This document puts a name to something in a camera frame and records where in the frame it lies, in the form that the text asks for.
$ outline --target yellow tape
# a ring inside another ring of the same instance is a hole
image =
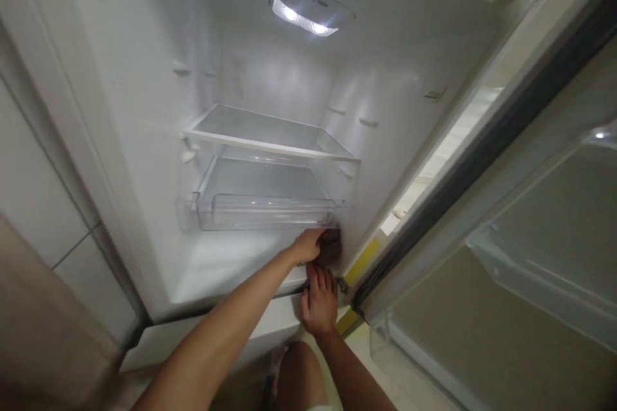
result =
[[[354,323],[359,319],[360,317],[358,314],[350,308],[336,323],[336,331],[340,335],[343,335],[345,331],[347,331],[347,329],[351,329]]]
[[[358,260],[353,264],[349,272],[345,275],[345,281],[350,286],[354,284],[355,280],[362,274],[371,261],[371,258],[377,253],[381,245],[376,239],[372,239],[369,244],[366,245],[362,254],[358,257]]]
[[[358,257],[358,260],[353,264],[349,272],[345,275],[345,281],[350,286],[360,277],[362,272],[368,267],[373,256],[381,248],[381,245],[376,239],[373,239],[367,244],[367,246]],[[344,334],[360,319],[360,316],[351,308],[339,319],[336,323],[336,330],[339,334]]]

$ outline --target open refrigerator door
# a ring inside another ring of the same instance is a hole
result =
[[[614,399],[613,1],[573,4],[351,287],[373,361],[418,407],[422,387],[439,409]]]

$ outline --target glass shelf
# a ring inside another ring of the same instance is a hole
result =
[[[186,137],[314,159],[359,162],[321,127],[215,105],[184,131]]]

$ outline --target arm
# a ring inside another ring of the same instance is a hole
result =
[[[322,232],[300,234],[215,307],[163,364],[133,410],[207,409],[285,277],[319,254]]]
[[[300,299],[302,323],[328,363],[344,409],[396,408],[336,331],[337,285],[331,271],[307,265],[310,290]]]

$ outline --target freezer drawer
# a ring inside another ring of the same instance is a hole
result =
[[[275,347],[293,340],[300,329],[300,320],[296,316],[299,303],[299,295],[271,300],[230,372],[259,361]],[[120,373],[163,364],[203,318],[194,317],[147,328],[137,346],[127,352]]]

